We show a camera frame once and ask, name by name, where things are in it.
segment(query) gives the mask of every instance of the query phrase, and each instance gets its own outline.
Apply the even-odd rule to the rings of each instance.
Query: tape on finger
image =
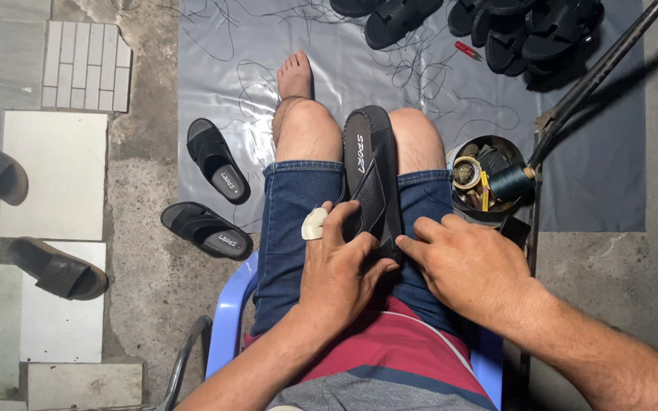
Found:
[[[313,209],[311,213],[306,216],[301,225],[301,238],[304,240],[317,240],[322,238],[324,232],[324,219],[327,218],[329,213],[319,207]]]

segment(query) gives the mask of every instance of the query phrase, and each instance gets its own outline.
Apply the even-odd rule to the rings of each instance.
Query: man's right hand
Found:
[[[413,240],[397,245],[413,258],[431,292],[460,315],[495,331],[519,321],[523,304],[544,292],[522,251],[495,229],[448,214],[441,224],[421,217]]]

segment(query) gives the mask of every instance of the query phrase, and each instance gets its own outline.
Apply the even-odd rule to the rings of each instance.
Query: blue denim shorts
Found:
[[[252,336],[270,330],[298,302],[306,241],[301,225],[306,215],[325,201],[337,202],[343,195],[343,164],[322,161],[275,162],[264,171],[263,209],[258,284],[253,295],[255,325]],[[427,170],[398,176],[403,234],[415,238],[413,224],[419,217],[441,221],[452,213],[448,170]],[[405,257],[401,273],[387,287],[388,293],[405,303],[436,329],[461,336],[463,320],[436,298],[417,265]]]

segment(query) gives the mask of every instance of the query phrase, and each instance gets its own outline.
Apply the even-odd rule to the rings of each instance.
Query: metal pipe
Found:
[[[182,347],[179,349],[177,355],[177,361],[174,363],[172,376],[169,378],[167,393],[164,395],[164,400],[161,401],[157,411],[172,411],[176,405],[179,389],[182,386],[182,379],[184,378],[184,372],[187,369],[189,353],[192,351],[196,338],[200,336],[200,334],[202,334],[203,346],[205,346],[205,340],[207,340],[207,346],[209,347],[209,339],[212,334],[212,319],[206,315],[197,318],[187,332],[187,335],[184,337],[184,342],[182,342]]]
[[[543,155],[557,136],[558,132],[570,120],[585,100],[605,80],[618,62],[626,56],[634,44],[644,35],[644,32],[658,18],[658,0],[649,6],[644,13],[626,30],[623,36],[611,46],[606,54],[598,60],[585,77],[565,94],[555,107],[537,119],[536,134],[540,136],[540,144],[529,158],[527,164],[531,169],[537,168],[543,161]]]

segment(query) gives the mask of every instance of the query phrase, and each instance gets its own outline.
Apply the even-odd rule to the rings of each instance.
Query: red scissors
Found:
[[[455,46],[456,46],[457,49],[459,49],[460,51],[462,51],[464,54],[471,57],[472,59],[478,60],[478,61],[482,60],[481,55],[479,54],[479,52],[474,50],[473,48],[471,48],[471,46],[469,46],[469,45],[467,45],[463,42],[456,42]]]

